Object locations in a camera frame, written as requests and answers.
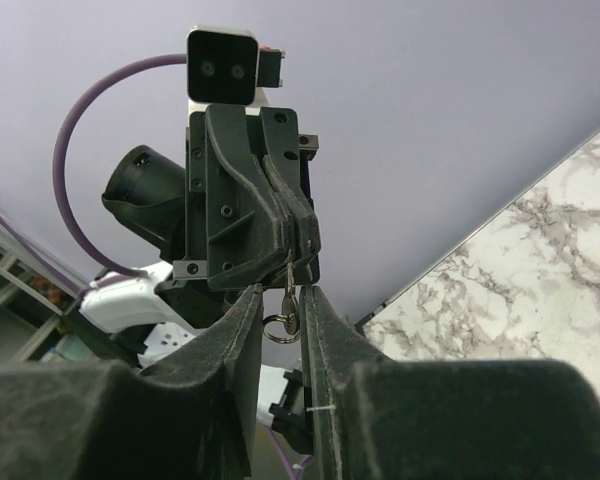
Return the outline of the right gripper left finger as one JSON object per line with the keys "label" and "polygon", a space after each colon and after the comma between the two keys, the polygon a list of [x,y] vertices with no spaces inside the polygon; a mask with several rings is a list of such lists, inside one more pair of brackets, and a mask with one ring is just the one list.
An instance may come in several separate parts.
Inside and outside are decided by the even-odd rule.
{"label": "right gripper left finger", "polygon": [[0,479],[246,479],[259,388],[260,286],[152,366],[0,364]]}

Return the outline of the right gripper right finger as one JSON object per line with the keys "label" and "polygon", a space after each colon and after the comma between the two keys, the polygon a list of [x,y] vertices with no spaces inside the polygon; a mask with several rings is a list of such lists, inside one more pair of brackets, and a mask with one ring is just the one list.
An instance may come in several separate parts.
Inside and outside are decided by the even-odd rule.
{"label": "right gripper right finger", "polygon": [[600,479],[600,402],[555,360],[393,360],[300,293],[324,479]]}

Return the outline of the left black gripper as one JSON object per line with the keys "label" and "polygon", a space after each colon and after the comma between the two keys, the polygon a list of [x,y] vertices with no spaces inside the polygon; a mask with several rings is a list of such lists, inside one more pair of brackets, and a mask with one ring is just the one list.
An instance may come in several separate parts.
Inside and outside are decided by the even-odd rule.
{"label": "left black gripper", "polygon": [[296,285],[319,280],[320,231],[295,111],[262,107],[252,116],[214,104],[190,114],[186,173],[185,259],[199,263],[211,289],[282,288],[289,261]]}

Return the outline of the small silver key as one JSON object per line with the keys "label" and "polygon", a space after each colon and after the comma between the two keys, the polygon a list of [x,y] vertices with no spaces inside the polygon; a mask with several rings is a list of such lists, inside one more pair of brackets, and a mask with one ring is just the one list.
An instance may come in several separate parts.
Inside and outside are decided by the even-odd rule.
{"label": "small silver key", "polygon": [[[269,315],[263,320],[264,336],[282,345],[293,344],[300,338],[300,326],[298,320],[298,299],[296,296],[296,286],[294,279],[293,263],[289,261],[285,268],[284,295],[281,301],[281,310],[278,314]],[[270,333],[267,327],[271,323],[280,323],[283,325],[286,336],[277,336]]]}

